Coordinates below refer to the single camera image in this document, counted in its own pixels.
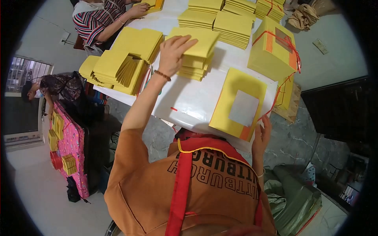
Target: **person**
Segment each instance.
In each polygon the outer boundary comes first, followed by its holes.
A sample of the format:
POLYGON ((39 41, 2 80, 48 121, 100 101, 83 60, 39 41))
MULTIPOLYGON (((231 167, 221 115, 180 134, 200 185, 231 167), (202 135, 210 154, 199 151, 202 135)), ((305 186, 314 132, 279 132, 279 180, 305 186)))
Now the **person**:
POLYGON ((47 115, 50 120, 53 117, 54 110, 53 95, 61 95, 63 99, 69 101, 87 125, 91 125, 95 120, 101 121, 106 118, 109 110, 108 106, 94 106, 88 100, 77 72, 74 72, 72 76, 63 74, 42 76, 35 78, 34 83, 28 80, 22 87, 22 99, 25 102, 31 101, 37 94, 37 90, 42 93, 49 104, 47 115))
POLYGON ((84 40, 84 49, 92 55, 109 50, 123 25, 132 18, 143 16, 147 3, 126 5, 135 0, 80 0, 74 7, 72 19, 77 33, 84 40))
POLYGON ((163 86, 197 39, 175 36, 160 45, 159 69, 122 123, 105 202, 125 235, 275 235, 263 186, 263 154, 271 124, 255 129, 252 166, 225 139, 184 130, 167 158, 148 161, 142 134, 163 86))

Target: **striped shirt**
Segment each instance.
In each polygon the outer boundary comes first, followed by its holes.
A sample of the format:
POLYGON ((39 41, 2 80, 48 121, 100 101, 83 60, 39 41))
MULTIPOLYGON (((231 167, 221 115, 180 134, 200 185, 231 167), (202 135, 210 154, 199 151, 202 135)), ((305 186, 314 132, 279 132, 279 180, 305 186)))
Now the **striped shirt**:
POLYGON ((89 46, 100 45, 102 42, 95 40, 95 37, 126 12, 123 0, 105 0, 104 7, 103 10, 81 12, 73 17, 77 33, 89 46))

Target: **window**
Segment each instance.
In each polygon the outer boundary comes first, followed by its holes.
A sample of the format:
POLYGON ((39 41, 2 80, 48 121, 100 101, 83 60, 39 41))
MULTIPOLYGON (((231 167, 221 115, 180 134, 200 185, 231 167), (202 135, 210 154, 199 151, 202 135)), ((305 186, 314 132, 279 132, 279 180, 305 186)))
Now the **window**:
POLYGON ((53 66, 24 57, 13 57, 6 81, 8 93, 21 93, 26 81, 51 74, 53 66))
POLYGON ((15 56, 12 59, 5 88, 4 141, 7 151, 43 145, 42 117, 44 98, 25 103, 21 98, 26 81, 51 74, 53 65, 34 59, 15 56))

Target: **orange t-shirt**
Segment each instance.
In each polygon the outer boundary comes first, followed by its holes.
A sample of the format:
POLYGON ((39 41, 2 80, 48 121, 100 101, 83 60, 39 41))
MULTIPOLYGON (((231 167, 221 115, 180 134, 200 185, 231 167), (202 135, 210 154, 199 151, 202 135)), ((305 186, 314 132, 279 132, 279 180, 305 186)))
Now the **orange t-shirt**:
MULTIPOLYGON (((147 147, 133 130, 118 140, 105 202, 125 235, 164 235, 179 157, 172 143, 168 157, 148 162, 147 147)), ((193 153, 191 182, 182 230, 200 224, 233 227, 253 225, 258 203, 258 180, 249 167, 214 150, 193 153)), ((276 233, 268 198, 261 192, 262 228, 276 233)))

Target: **red apron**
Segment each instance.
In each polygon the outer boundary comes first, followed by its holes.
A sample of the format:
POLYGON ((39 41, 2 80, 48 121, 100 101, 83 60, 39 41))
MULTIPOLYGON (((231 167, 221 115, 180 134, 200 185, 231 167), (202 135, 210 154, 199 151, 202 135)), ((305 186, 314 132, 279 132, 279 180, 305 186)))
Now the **red apron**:
MULTIPOLYGON (((173 188, 172 201, 170 203, 169 218, 165 236, 178 236, 181 232, 184 221, 187 195, 189 191, 190 175, 192 168, 192 152, 200 149, 212 149, 222 152, 227 158, 244 163, 251 167, 248 162, 233 148, 227 141, 217 138, 211 134, 194 134, 185 141, 177 139, 180 156, 178 158, 175 185, 173 188)), ((257 189, 259 191, 259 203, 255 213, 256 226, 262 225, 262 203, 261 188, 257 179, 257 189)))

